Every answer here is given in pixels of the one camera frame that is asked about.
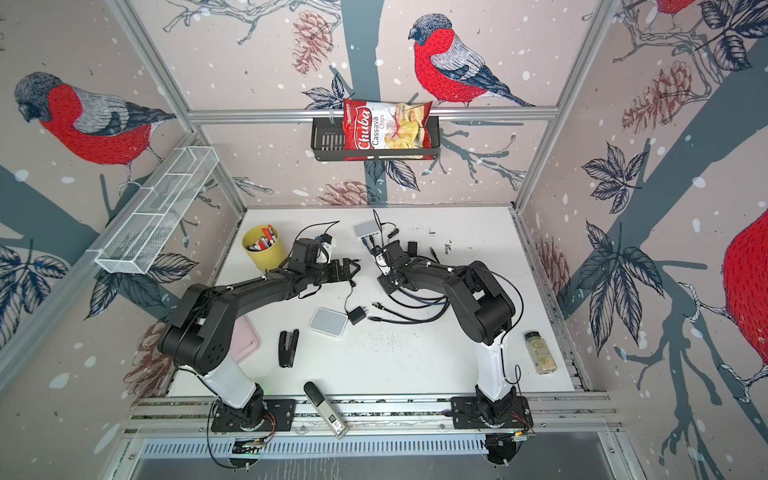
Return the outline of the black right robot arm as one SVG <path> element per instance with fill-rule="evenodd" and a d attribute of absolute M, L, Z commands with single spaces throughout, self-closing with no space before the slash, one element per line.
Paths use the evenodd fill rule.
<path fill-rule="evenodd" d="M 379 248 L 374 258 L 385 292 L 428 290 L 446 298 L 461 330 L 476 344 L 479 420 L 491 427 L 508 421 L 516 386 L 507 375 L 503 343 L 522 314 L 494 273 L 481 261 L 449 266 L 412 256 L 398 241 Z"/>

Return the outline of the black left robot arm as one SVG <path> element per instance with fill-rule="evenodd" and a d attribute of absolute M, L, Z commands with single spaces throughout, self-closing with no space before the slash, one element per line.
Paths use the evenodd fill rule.
<path fill-rule="evenodd" d="M 192 370 L 247 428 L 260 426 L 268 411 L 261 386 L 230 354 L 236 320 L 272 303 L 297 298 L 309 286 L 349 282 L 360 271 L 357 260 L 334 259 L 315 239 L 300 238 L 275 269 L 254 280 L 189 287 L 171 313 L 157 349 L 172 363 Z"/>

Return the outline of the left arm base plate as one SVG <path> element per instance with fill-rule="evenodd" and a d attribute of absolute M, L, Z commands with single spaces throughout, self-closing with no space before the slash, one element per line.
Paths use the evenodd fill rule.
<path fill-rule="evenodd" d="M 297 402 L 287 398 L 261 398 L 235 409 L 216 400 L 210 428 L 215 433 L 287 432 L 292 428 Z"/>

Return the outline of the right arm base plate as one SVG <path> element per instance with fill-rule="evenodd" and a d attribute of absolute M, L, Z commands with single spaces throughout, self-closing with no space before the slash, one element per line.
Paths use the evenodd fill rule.
<path fill-rule="evenodd" d="M 453 427 L 466 429 L 520 429 L 533 428 L 528 399 L 513 387 L 499 400 L 491 400 L 479 388 L 474 396 L 456 396 L 443 415 L 452 419 Z"/>

